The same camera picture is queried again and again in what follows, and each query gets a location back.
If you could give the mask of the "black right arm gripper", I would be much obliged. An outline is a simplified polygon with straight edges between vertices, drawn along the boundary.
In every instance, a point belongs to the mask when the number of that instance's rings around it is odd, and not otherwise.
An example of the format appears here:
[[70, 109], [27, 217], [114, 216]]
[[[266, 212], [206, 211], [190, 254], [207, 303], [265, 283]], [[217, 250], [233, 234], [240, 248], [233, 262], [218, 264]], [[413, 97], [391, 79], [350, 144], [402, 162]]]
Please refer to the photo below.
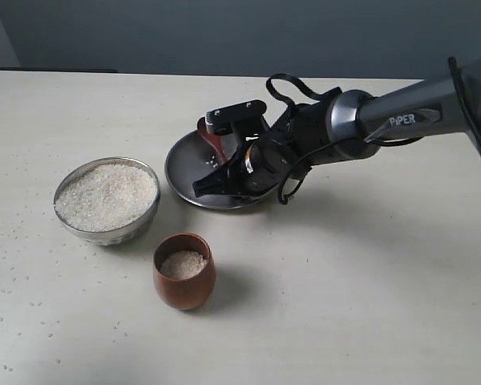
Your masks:
[[325, 113], [329, 100], [299, 103], [284, 111], [259, 139], [240, 147], [233, 157], [192, 183], [196, 197], [260, 197], [290, 178], [302, 180], [313, 164], [310, 155], [327, 145]]

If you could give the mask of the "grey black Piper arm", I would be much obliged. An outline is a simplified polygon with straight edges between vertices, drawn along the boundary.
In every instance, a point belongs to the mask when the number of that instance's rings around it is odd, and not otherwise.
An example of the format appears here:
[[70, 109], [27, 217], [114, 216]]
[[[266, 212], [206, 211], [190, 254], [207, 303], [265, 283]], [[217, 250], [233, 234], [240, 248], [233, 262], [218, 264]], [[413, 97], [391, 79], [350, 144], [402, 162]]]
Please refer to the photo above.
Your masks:
[[481, 156], [481, 60], [379, 97], [335, 87], [317, 93], [298, 77], [280, 73], [266, 81], [286, 108], [265, 122], [259, 100], [210, 111], [210, 136], [233, 135], [236, 151], [219, 168], [196, 180], [194, 193], [261, 197], [271, 191], [286, 204], [289, 180], [301, 183], [317, 165], [373, 156], [380, 148], [415, 143], [427, 136], [463, 132]]

